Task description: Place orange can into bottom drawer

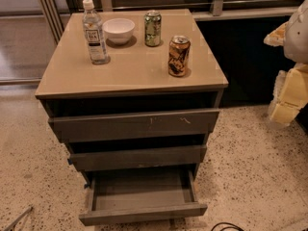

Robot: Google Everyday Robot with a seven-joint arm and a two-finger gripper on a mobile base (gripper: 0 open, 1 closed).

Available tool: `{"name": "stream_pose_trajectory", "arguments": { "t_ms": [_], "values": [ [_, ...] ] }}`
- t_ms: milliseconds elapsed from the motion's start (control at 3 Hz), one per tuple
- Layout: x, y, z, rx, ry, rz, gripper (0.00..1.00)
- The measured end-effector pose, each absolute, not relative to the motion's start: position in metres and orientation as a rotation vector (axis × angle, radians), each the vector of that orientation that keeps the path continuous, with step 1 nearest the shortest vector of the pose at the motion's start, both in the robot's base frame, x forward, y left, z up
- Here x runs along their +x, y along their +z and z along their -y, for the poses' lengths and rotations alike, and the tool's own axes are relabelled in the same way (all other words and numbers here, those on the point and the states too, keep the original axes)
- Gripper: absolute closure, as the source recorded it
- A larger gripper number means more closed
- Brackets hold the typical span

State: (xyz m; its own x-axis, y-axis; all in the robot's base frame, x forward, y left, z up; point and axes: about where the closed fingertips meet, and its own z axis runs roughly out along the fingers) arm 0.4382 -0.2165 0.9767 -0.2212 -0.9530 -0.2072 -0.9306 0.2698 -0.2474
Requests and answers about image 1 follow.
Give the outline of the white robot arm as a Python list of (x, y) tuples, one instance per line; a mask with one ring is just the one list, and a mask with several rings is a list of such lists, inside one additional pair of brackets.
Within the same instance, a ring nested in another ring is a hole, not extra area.
[(284, 56), (295, 62), (290, 70), (278, 72), (268, 109), (269, 121), (285, 127), (308, 103), (308, 0), (269, 33), (264, 44), (282, 46)]

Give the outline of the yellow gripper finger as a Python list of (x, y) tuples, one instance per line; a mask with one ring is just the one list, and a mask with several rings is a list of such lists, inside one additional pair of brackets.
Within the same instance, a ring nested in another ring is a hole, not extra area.
[(281, 24), (264, 38), (264, 44), (269, 46), (283, 46), (287, 23)]
[(308, 103), (308, 65), (296, 64), (288, 72), (276, 76), (273, 99), (269, 104), (269, 120), (289, 125)]

